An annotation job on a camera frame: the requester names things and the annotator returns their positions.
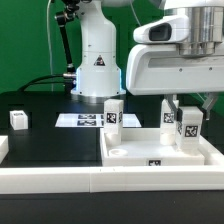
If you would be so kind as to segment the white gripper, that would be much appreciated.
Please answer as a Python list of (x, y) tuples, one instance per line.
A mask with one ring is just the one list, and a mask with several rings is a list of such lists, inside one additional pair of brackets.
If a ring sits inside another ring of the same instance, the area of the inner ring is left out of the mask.
[(133, 95), (166, 94), (176, 121), (182, 119), (176, 94), (210, 92), (202, 105), (204, 119), (209, 120), (217, 92), (224, 91), (224, 43), (203, 57), (182, 57), (175, 44), (138, 44), (129, 53), (126, 87)]

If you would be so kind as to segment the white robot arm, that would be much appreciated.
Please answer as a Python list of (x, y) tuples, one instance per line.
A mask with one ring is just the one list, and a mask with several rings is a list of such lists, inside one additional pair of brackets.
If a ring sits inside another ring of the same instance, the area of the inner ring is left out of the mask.
[(126, 86), (116, 64), (116, 28), (102, 13), (133, 0), (62, 0), (56, 14), (67, 60), (69, 92), (88, 102), (130, 92), (163, 95), (175, 117), (172, 97), (204, 93), (205, 118), (224, 92), (224, 0), (149, 0), (164, 16), (133, 31)]

